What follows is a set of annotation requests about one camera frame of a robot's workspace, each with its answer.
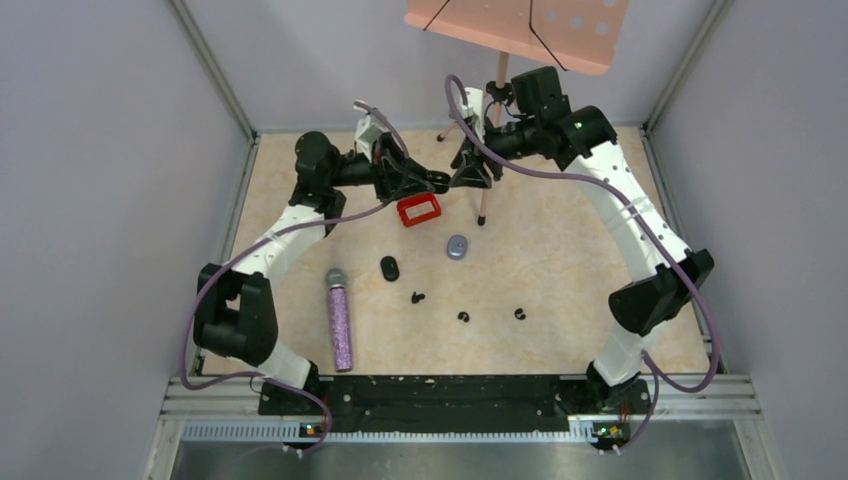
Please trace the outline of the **silver blue earbud charging case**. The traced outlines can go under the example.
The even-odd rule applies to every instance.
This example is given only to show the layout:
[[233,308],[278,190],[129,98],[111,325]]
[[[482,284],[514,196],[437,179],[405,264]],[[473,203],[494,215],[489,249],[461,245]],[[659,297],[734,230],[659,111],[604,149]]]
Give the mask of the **silver blue earbud charging case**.
[[462,260],[468,252],[468,239],[463,235],[452,235],[446,245],[446,254],[452,260]]

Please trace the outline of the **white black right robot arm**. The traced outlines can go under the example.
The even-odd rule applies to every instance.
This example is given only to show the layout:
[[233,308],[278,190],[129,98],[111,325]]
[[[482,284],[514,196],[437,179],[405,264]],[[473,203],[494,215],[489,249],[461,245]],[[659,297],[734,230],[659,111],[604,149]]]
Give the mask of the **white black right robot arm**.
[[615,325],[587,368],[586,397],[600,412],[612,412],[627,397],[626,386],[643,365],[655,330],[688,303],[708,316],[700,291],[715,262],[706,249],[692,249],[654,206],[635,178],[615,129],[595,106],[574,110],[553,67],[514,77],[508,88],[519,118],[501,127],[488,124],[483,101],[455,75],[444,81],[450,116],[470,143],[453,184],[480,174],[478,187],[490,187],[495,172],[508,168],[524,175],[580,183],[613,238],[630,276],[608,297]]

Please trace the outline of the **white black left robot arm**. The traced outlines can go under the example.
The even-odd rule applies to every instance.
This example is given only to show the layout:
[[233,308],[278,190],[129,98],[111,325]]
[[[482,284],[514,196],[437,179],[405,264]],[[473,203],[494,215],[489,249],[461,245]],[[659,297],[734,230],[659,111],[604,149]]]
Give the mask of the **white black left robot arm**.
[[201,270],[192,340],[250,366],[253,375],[285,384],[283,401],[303,414],[317,407],[321,388],[309,379],[313,363],[279,338],[273,286],[346,222],[343,188],[371,186],[386,207],[418,194],[444,194],[450,176],[413,160],[389,132],[378,134],[369,147],[343,153],[325,134],[309,131],[297,139],[294,152],[295,187],[276,223],[227,264]]

